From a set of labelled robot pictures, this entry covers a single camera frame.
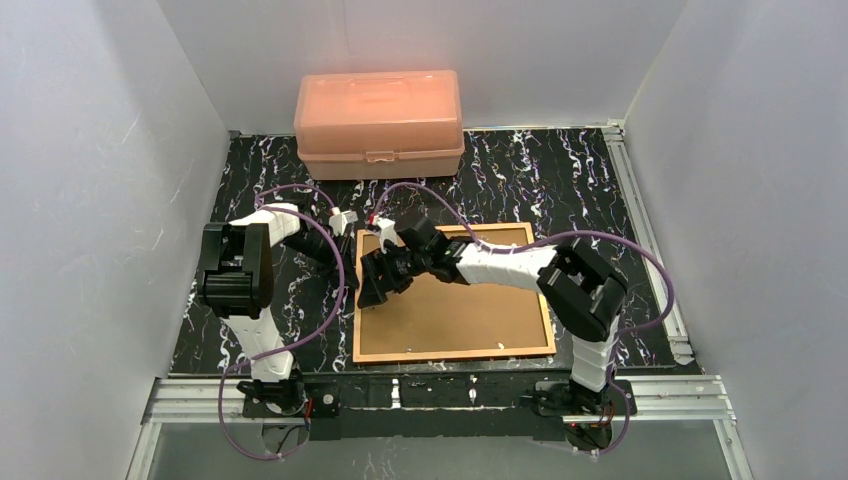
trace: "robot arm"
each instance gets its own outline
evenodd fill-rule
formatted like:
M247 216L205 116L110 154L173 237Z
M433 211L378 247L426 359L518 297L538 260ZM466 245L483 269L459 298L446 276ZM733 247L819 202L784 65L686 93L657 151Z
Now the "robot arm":
M362 257L360 308L384 303L389 292L403 292L425 272L447 283L495 283L538 292L573 337L571 381L578 386L572 390L585 389L584 397L605 390L627 282L586 242L568 240L503 255L483 249L469 237L449 239L426 217L404 225L380 217L369 223L380 231L390 227L404 247L381 235L381 249Z
M274 203L269 207L298 212L292 203ZM357 286L350 262L354 212L334 208L329 221L333 238L347 263L349 285ZM203 229L200 253L200 298L233 331L245 355L283 347L274 323L271 298L274 292L271 247L283 243L317 260L330 269L335 267L332 250L317 231L294 215L258 210L230 223L210 223ZM261 359L251 364L251 376L262 382L279 382L291 375L295 360L291 352Z

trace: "black cable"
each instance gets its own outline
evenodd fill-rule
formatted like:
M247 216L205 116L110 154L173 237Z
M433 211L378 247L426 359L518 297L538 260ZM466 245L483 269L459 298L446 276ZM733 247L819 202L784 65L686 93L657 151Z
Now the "black cable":
M595 441L595 439L594 439L594 438L592 438L592 436L591 436L591 435L589 435L589 432L585 431L585 429L584 429L583 427L580 427L580 432L581 432L581 435L580 435L580 437L579 437L579 438L580 438L581 440L588 440L588 441L589 441L592 445L594 445L594 446L595 446L595 448L597 448L598 450L601 450L601 449L603 449L603 448L604 448L604 447L602 447L602 446L598 445L598 442L596 442L596 441Z
M277 451L276 451L276 452L274 452L274 453L276 453L276 454L278 454L278 455L279 455L279 454L280 454L280 452L282 452L282 451L283 451L283 445L285 445L285 444L286 444L286 440L288 440L288 439L289 439L289 435L291 435L291 432L293 432L293 431L297 430L298 428L303 428L303 425L295 425L295 426L293 426L292 428L288 429L288 431L286 432L286 434L285 434L285 435L283 435L283 440L280 442L280 446L279 446L279 447L277 447Z
M601 418L595 423L595 425L603 425L604 424L604 418L606 418L606 416L607 416L607 406L604 405L604 408L601 409Z

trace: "metal frame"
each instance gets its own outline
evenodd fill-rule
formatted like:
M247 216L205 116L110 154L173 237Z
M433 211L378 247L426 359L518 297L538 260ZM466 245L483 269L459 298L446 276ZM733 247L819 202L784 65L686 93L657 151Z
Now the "metal frame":
M633 385L639 410L633 420L729 420L736 414L718 375L619 376ZM239 380L224 383L223 412L229 423L298 423L294 419L256 419L241 416L244 394L236 389ZM144 415L146 423L218 423L216 379L159 380ZM583 421L585 417L563 417ZM618 416L616 421L623 420Z
M654 236L654 230L651 227L648 212L645 210L645 205L642 202L642 195L639 193L639 187L633 173L633 166L630 163L630 156L627 154L627 149L624 145L622 130L618 126L608 126L603 128L602 131L604 132L604 141L607 144L607 150L610 154L615 175L618 178L618 186L624 197L624 203L627 205L627 211L630 213L630 224L636 235L636 241L662 262L662 255L657 246L657 239ZM651 282L651 289L654 291L657 302L662 305L667 298L662 277L660 277L659 272L648 265L648 262L644 263ZM671 315L663 321L663 327L665 328L666 336L671 344L671 351L677 363L681 365L691 363L694 360L694 356L692 347L689 345L689 334L686 331L686 326L683 324L683 318L677 305L674 306Z
M621 376L631 382L639 413L633 421L709 421L725 454L733 480L752 478L739 436L736 414L718 375L635 375ZM223 412L228 423L287 424L300 419L244 418L244 394L236 389L239 380L224 383ZM128 480L146 479L150 472L161 426L166 423L209 424L218 422L217 404L220 380L174 378L157 380L143 419L143 426ZM585 417L563 417L564 422L583 421ZM617 416L614 421L623 421Z
M492 127L481 130L515 129ZM554 128L551 126L535 128ZM639 188L624 144L623 131L615 122L581 128L602 130L619 188L631 216L636 240L662 261L650 220L641 200ZM651 288L658 302L666 300L662 278L647 267ZM689 336L675 305L663 323L675 360L687 364L694 360ZM620 376L633 385L639 413L634 421L713 421L728 471L733 480L753 478L736 432L736 414L718 375ZM298 419L249 419L242 416L244 395L236 390L238 380L227 380L223 391L223 411L228 423L299 423ZM144 415L139 440L127 473L128 480L147 479L152 466L162 424L217 423L217 396L220 380L175 377L158 380ZM563 417L566 422L583 417Z

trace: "white vein pattern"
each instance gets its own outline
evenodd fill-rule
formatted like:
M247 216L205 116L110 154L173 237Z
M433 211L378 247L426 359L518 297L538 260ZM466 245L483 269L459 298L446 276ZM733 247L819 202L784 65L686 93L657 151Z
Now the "white vein pattern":
M255 209L257 192L292 182L317 185L341 208L353 209L364 218L380 193L393 183L314 182L296 152L292 137L252 136L233 140L211 220L228 221L245 216ZM572 229L603 230L633 238L615 172L602 133L597 129L466 132L466 152L456 177L412 181L442 194L471 223L530 222L537 238ZM280 201L286 195L281 192L275 197ZM328 206L323 199L314 193L308 197L313 200L310 208L313 214L325 219ZM385 213L389 216L406 212L426 214L436 223L456 223L436 200L418 191L397 191L386 202ZM622 323L631 326L656 315L656 301L641 260L617 245L594 241L592 246L611 259L630 282L631 295ZM334 289L304 256L281 246L273 249L273 255L275 300L271 309L283 341L291 343L324 321L334 302ZM556 318L553 322L558 350L553 356L363 367L354 365L351 358L353 293L348 292L338 321L325 334L299 349L296 356L306 372L568 368L572 362L571 337ZM219 373L243 359L240 353L229 330L200 304L195 282L174 352L172 372ZM632 366L673 364L662 329L628 335L619 345L616 358L620 364Z

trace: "purple cable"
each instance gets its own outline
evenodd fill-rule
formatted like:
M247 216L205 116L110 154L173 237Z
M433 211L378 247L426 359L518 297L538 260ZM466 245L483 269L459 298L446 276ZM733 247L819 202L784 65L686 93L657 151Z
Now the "purple cable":
M268 195L270 193L276 193L276 192L279 192L280 190L288 190L290 188L305 188L305 189L308 189L308 190L312 190L315 193L317 193L318 195L321 195L322 197L324 197L327 200L327 203L330 204L330 208L335 208L335 206L336 206L336 204L333 203L333 199L330 198L329 195L324 193L323 190L321 190L318 187L313 187L312 185L307 185L305 183L290 183L288 185L280 185L279 187L274 187L270 190L265 190L264 192L259 192L259 193L256 194L254 201L257 205L259 205L261 207L261 206L265 205L265 198L264 198L265 195Z
M669 273L665 269L665 267L663 267L662 264L660 264L660 261L657 259L657 257L655 257L651 252L647 251L644 247L642 247L641 245L639 245L636 242L632 242L632 241L630 241L626 238L619 237L617 235L613 235L611 233L606 233L606 232L599 232L599 231L595 231L595 230L574 230L574 231L571 231L571 232L560 232L560 233L551 235L550 237L543 238L541 240L537 240L537 241L535 241L535 242L533 242L529 245L522 245L522 246L516 247L516 248L491 247L491 246L483 243L479 238L477 238L477 235L474 233L474 230L471 228L471 226L468 224L468 222L466 222L465 219L462 218L462 216L459 214L459 212L457 212L453 207L451 207L448 204L448 202L444 198L441 197L441 195L439 195L438 193L436 193L432 189L425 187L424 185L420 185L418 183L398 182L398 183L390 186L389 188L387 188L386 191L384 191L383 194L380 195L380 198L377 200L377 204L374 206L374 213L378 214L380 212L380 208L383 206L383 202L385 201L389 192L391 192L392 190L395 190L397 188L401 188L401 187L422 190L422 191L425 191L425 192L429 193L430 195L434 196L437 200L439 200L442 203L442 205L445 206L445 208L448 209L448 211L454 217L456 217L456 220L459 222L459 224L462 225L465 228L466 231L468 231L468 235L471 237L471 239L474 241L474 243L479 245L480 248L482 248L483 250L487 250L487 251L494 253L494 254L521 253L521 252L530 250L531 248L538 248L538 247L543 247L545 245L549 245L551 243L556 243L556 242L563 240L565 238L571 238L571 237L593 238L594 237L594 238L600 238L600 239L603 239L603 240L608 240L608 241L611 241L611 242L615 242L615 243L624 245L625 247L630 248L631 250L634 250L636 253L641 255L645 260L650 262L651 265L654 266L654 268L657 269L660 276L662 277L663 282L665 283L665 287L666 287L666 305L665 305L665 308L663 309L663 311L659 314L659 316L657 316L657 318L655 318L651 321L645 322L641 325L636 325L636 326L633 326L633 327L627 327L627 328L619 329L618 332L616 332L616 342L618 342L621 339L621 334L623 334L623 333L632 333L632 332L635 332L636 330L642 330L642 329L646 329L646 328L656 327L657 325L662 323L662 321L665 320L671 314L671 310L674 308L675 294L674 294L674 284L671 281L671 276L669 275ZM612 372L613 372L613 370L614 370L614 368L610 368L609 371L607 372L607 383L610 385L610 387L613 390L615 390L616 392L621 394L622 398L624 398L624 425L621 427L621 433L618 434L616 439L612 443L610 443L610 445L607 448L605 448L603 450L598 450L599 454L607 454L607 453L612 452L613 449L615 449L621 443L621 441L624 439L624 435L627 434L627 429L630 427L630 403L628 402L627 393L624 391L624 389L622 389L621 387L619 387L618 385L616 385L615 383L612 382Z
M269 192L270 191L282 190L283 188L286 188L286 187L290 187L290 185L284 185L283 187L277 187L277 189L271 189L271 190L269 190ZM269 210L269 211L272 211L272 212L287 213L289 215L294 215L295 217L297 217L297 218L305 221L306 223L310 224L313 228L315 228L318 232L321 233L321 235L324 237L324 240L326 240L327 244L330 245L330 249L333 251L333 256L336 258L336 265L338 266L338 269L339 269L339 285L340 285L340 288L339 288L339 291L336 293L336 303L333 305L333 308L330 310L330 314L327 316L327 319L324 320L324 323L322 323L321 326L319 326L317 329L315 329L314 332L310 333L309 335L301 338L300 340L298 340L294 343L291 343L289 345L285 345L285 346L280 347L280 348L275 348L274 350L268 350L267 352L260 353L259 355L256 355L255 357L253 357L249 360L245 360L241 363L231 365L231 366L227 367L226 369L224 369L224 373L221 374L221 384L218 386L218 422L221 425L221 430L224 432L224 436L227 437L227 441L230 442L230 445L232 445L233 448L235 448L239 453L241 453L242 455L244 455L246 457L252 458L254 460L277 460L279 458L282 458L284 456L287 456L287 455L294 453L295 451L297 451L297 449L300 448L300 446L297 446L293 450L286 452L284 454L256 455L255 453L249 452L247 449L245 449L244 447L239 445L238 442L236 442L236 440L230 434L230 431L227 430L227 424L224 422L224 383L227 380L227 374L229 374L232 371L238 370L239 368L246 367L246 366L250 365L251 360L252 361L262 360L263 358L270 357L271 355L276 355L278 353L286 352L288 350L293 350L297 347L300 347L301 345L303 345L305 343L309 343L310 341L312 341L312 339L314 339L315 337L320 335L324 330L327 329L327 327L330 326L331 323L333 323L333 320L336 319L336 315L338 315L339 310L341 310L342 300L344 299L346 289L345 289L345 287L343 287L343 285L345 284L344 283L345 278L344 278L344 264L342 262L342 254L341 254L341 252L339 252L339 249L336 247L336 243L333 241L333 238L330 236L329 233L327 233L326 230L324 230L324 227L322 227L318 222L316 222L315 220L313 220L309 216L304 215L304 214L299 213L299 212L295 212L293 210L288 210L288 209L285 209L285 208L277 208L277 207L265 207L265 206L263 206L261 208L261 210Z

